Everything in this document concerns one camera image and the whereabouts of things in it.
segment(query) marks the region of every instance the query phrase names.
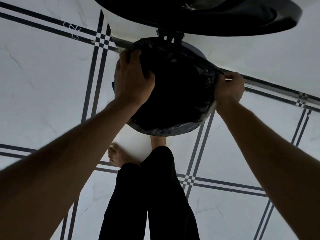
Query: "person's left arm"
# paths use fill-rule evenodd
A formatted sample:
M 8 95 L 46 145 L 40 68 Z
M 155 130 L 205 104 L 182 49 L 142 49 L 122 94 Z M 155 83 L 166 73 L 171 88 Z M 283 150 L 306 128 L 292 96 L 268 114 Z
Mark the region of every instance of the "person's left arm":
M 0 239 L 50 239 L 109 145 L 146 102 L 154 74 L 120 54 L 115 99 L 95 117 L 0 171 Z

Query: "person's left hand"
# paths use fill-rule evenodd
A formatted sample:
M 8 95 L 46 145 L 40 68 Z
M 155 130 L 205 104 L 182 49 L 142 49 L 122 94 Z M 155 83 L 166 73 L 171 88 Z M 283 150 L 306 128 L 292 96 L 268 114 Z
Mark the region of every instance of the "person's left hand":
M 141 50 L 135 50 L 130 55 L 128 63 L 128 51 L 120 54 L 114 73 L 114 99 L 123 99 L 141 106 L 144 104 L 155 87 L 155 75 L 148 71 L 143 76 L 139 56 Z

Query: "open black lid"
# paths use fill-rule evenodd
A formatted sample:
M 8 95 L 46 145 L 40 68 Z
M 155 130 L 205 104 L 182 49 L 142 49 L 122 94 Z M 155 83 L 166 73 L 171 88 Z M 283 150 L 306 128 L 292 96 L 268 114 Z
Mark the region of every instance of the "open black lid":
M 95 0 L 127 20 L 207 36 L 253 36 L 297 25 L 302 9 L 291 0 Z

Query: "tile floor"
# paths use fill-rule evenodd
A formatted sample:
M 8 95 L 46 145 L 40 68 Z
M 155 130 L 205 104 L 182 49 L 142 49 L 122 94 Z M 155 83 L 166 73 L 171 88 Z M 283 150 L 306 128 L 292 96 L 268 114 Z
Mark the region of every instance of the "tile floor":
M 102 110 L 114 96 L 111 82 L 118 60 L 110 27 L 93 0 L 2 1 L 0 169 Z M 316 109 L 252 91 L 245 92 L 244 106 L 320 158 Z M 140 160 L 151 151 L 149 137 L 129 126 L 115 141 Z M 169 137 L 167 145 L 201 239 L 296 239 L 218 114 L 190 133 Z M 105 155 L 52 240 L 98 239 L 117 171 Z

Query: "bare foot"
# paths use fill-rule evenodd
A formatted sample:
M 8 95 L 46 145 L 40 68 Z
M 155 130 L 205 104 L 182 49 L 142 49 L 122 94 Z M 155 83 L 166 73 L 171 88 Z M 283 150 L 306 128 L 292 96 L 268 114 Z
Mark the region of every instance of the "bare foot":
M 165 136 L 150 136 L 151 139 L 151 149 L 155 149 L 159 146 L 166 145 L 166 137 Z
M 121 168 L 123 164 L 125 163 L 134 163 L 139 165 L 140 163 L 130 157 L 118 144 L 112 143 L 110 147 L 108 148 L 108 157 L 110 159 L 110 162 Z

